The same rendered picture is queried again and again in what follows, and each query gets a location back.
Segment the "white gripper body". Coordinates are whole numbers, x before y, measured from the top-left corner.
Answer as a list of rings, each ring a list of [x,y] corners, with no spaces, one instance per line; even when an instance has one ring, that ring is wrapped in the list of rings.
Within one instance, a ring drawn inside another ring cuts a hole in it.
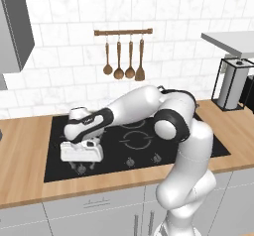
[[[62,142],[61,159],[63,162],[101,162],[103,150],[93,141],[82,141],[78,144]]]

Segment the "grey drawer front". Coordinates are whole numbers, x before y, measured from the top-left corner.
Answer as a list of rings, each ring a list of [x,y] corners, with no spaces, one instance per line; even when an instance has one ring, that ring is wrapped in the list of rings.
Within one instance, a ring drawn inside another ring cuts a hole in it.
[[[104,197],[110,199],[110,204],[83,208],[83,204],[91,200],[98,200]],[[139,214],[144,200],[144,187],[131,187],[120,190],[101,192],[91,195],[83,195],[48,201],[44,203],[44,208],[50,220],[60,218],[71,218],[77,215],[95,214],[100,212],[119,212]]]
[[[43,206],[0,209],[0,236],[52,236]]]

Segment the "black glass hob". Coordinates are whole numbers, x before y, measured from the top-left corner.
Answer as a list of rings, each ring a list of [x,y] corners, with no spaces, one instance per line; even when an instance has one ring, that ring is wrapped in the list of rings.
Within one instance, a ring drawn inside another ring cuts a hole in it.
[[[179,145],[158,137],[153,119],[146,118],[133,124],[106,128],[100,139],[104,155],[101,162],[63,162],[60,144],[65,140],[64,126],[67,120],[67,115],[54,116],[52,119],[44,182],[162,166],[173,164],[176,160]],[[159,163],[153,161],[155,154],[162,158]],[[131,168],[126,165],[129,158],[135,162]],[[86,167],[84,175],[77,172],[79,165]]]

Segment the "grey cupboard door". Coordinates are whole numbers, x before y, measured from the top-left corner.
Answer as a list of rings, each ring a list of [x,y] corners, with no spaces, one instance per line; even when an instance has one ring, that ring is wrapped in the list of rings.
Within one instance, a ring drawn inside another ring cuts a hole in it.
[[[140,236],[142,208],[138,222]],[[100,212],[71,218],[50,220],[54,236],[134,236],[134,215],[131,213]]]
[[[154,236],[155,230],[164,221],[167,210],[164,209],[156,198],[156,184],[149,184],[145,187],[145,199],[144,199],[144,211],[143,211],[143,224],[142,224],[142,236],[148,236],[148,227],[150,219],[150,211],[154,210],[154,223],[153,232],[151,236]]]

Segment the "small wooden spoon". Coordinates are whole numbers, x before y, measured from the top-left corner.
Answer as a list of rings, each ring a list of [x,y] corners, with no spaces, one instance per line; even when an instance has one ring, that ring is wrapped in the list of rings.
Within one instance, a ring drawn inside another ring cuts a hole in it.
[[[104,72],[106,75],[109,75],[109,74],[112,73],[113,68],[112,68],[112,66],[109,64],[109,44],[108,44],[108,43],[105,44],[105,52],[106,52],[106,65],[105,65],[105,67],[103,68],[103,72]]]

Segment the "wooden ladle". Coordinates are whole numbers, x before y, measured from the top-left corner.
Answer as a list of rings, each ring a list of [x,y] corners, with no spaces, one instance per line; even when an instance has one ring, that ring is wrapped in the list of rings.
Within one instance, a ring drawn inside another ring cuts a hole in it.
[[[118,42],[117,43],[117,68],[114,70],[114,73],[113,73],[116,79],[122,79],[124,76],[124,71],[121,68],[120,58],[121,58],[121,43]]]

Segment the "wooden spatula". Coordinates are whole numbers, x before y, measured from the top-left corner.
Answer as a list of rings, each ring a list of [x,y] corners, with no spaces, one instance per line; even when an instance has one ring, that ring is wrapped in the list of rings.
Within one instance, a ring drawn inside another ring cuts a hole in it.
[[[145,79],[145,71],[142,67],[142,62],[143,62],[143,52],[144,52],[144,40],[140,40],[140,60],[139,60],[139,66],[137,68],[136,74],[135,74],[135,80],[136,81],[143,81]]]

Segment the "grey cupboard run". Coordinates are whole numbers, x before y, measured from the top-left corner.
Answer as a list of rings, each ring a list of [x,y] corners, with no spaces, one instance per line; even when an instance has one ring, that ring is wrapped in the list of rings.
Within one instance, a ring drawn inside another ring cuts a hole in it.
[[[216,188],[196,212],[202,236],[254,233],[254,169],[215,174]]]

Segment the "dark appliance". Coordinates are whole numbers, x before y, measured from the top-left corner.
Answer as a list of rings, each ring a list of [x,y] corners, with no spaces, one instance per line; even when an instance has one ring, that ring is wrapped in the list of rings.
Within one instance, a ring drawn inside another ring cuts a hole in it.
[[[248,75],[239,99],[254,113],[254,75]]]

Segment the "grey shelf board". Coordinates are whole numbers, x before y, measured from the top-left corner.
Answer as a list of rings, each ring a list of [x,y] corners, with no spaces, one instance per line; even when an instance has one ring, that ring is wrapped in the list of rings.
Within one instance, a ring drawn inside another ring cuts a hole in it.
[[[202,33],[201,37],[239,59],[254,58],[254,31]]]

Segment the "wooden utensil rail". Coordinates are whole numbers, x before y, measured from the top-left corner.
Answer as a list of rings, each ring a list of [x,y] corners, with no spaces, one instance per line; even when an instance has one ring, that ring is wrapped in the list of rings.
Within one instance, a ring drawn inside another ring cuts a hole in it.
[[[153,29],[142,30],[94,30],[94,36],[116,36],[116,35],[150,35],[153,34]]]

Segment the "grey wall cupboard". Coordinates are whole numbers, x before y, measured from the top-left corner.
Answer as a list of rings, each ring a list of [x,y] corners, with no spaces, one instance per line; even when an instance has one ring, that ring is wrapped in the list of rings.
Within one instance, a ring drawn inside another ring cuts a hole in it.
[[[26,0],[0,0],[0,73],[20,72],[34,46]]]

